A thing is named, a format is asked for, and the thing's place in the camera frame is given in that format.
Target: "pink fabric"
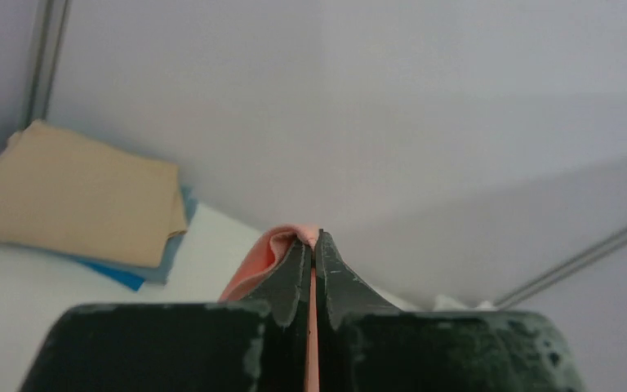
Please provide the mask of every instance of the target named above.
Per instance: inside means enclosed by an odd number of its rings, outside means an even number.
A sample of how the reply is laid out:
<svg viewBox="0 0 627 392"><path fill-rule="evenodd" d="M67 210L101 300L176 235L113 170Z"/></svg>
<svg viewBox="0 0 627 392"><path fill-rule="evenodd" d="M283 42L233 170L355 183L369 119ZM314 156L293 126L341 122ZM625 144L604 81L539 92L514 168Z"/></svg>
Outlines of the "pink fabric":
<svg viewBox="0 0 627 392"><path fill-rule="evenodd" d="M268 276L282 261L295 238L311 248L318 240L318 227L314 225L280 225L266 231L258 238L244 261L225 287L220 301L241 300Z"/></svg>
<svg viewBox="0 0 627 392"><path fill-rule="evenodd" d="M312 225L281 225L258 238L237 269L220 301L237 301L251 292L284 258L295 238L311 248L318 241L318 227ZM309 296L309 342L307 344L305 383L307 392L318 392L318 327L316 317L316 273L311 271Z"/></svg>

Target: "folded cloth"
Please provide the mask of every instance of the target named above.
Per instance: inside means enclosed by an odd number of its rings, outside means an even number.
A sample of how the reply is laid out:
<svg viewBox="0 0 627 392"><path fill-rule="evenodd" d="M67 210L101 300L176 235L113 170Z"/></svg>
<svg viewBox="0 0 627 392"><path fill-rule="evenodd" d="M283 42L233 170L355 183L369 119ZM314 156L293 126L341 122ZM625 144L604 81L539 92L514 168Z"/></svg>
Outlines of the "folded cloth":
<svg viewBox="0 0 627 392"><path fill-rule="evenodd" d="M311 248L318 241L318 227L312 225L281 225L261 235L247 253L220 301L237 301L263 282L282 261L295 238ZM306 390L318 392L318 328L316 317L316 275L311 271L309 292L309 341L307 342Z"/></svg>
<svg viewBox="0 0 627 392"><path fill-rule="evenodd" d="M173 163L40 121L0 155L0 243L157 268L186 227Z"/></svg>
<svg viewBox="0 0 627 392"><path fill-rule="evenodd" d="M299 238L310 247L315 247L318 240L318 227L281 225L266 231L258 238L242 261L222 292L220 301L237 301L263 282L282 261L295 238Z"/></svg>
<svg viewBox="0 0 627 392"><path fill-rule="evenodd" d="M191 197L191 188L182 186L181 197L185 205L186 221L190 223L198 208L198 200ZM86 265L93 270L107 275L110 278L128 286L131 290L137 291L145 282L166 283L167 276L174 265L174 258L179 251L179 245L184 239L184 235L176 235L167 240L167 245L162 254L162 262L158 268L135 267L132 265L122 265L119 263L111 263L82 256L70 256L73 260Z"/></svg>

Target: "white table surface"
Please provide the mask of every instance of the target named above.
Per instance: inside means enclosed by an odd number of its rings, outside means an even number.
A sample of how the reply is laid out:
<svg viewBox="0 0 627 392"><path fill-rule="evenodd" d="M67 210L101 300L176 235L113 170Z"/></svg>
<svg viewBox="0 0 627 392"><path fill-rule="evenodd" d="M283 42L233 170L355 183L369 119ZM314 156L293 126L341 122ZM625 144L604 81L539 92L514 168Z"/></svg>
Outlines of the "white table surface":
<svg viewBox="0 0 627 392"><path fill-rule="evenodd" d="M85 302L216 301L260 236L200 204L166 286L133 292L87 267L34 250L0 246L0 392L17 391L49 327ZM401 309L415 307L376 289Z"/></svg>

